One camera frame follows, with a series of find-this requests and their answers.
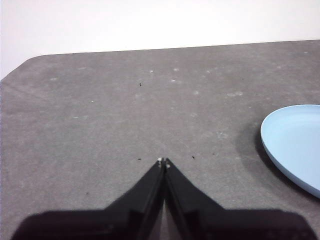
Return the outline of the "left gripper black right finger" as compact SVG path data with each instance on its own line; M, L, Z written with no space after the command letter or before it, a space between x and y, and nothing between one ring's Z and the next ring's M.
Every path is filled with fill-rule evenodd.
M279 209L225 209L166 158L165 203L183 240L312 240L301 215Z

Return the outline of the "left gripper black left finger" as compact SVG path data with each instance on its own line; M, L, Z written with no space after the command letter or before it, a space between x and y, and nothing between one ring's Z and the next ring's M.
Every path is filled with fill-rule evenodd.
M159 158L141 179L104 209L58 210L21 222L14 240L147 240L164 203L165 163Z

